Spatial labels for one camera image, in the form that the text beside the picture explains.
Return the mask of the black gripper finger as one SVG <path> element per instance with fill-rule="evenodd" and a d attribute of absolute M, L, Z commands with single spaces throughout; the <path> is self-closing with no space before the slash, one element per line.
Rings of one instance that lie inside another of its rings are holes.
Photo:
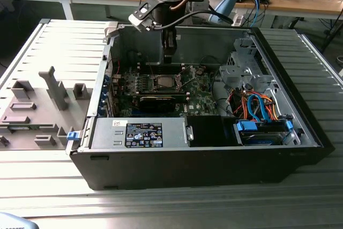
<path fill-rule="evenodd" d="M 162 31 L 161 42 L 162 42 L 163 52 L 166 52 L 169 48 L 169 30 L 168 29 L 164 29 Z"/>
<path fill-rule="evenodd" d="M 176 30 L 169 30 L 169 48 L 165 52 L 166 64 L 171 64 L 172 57 L 175 55 L 176 50 L 177 50 Z"/>

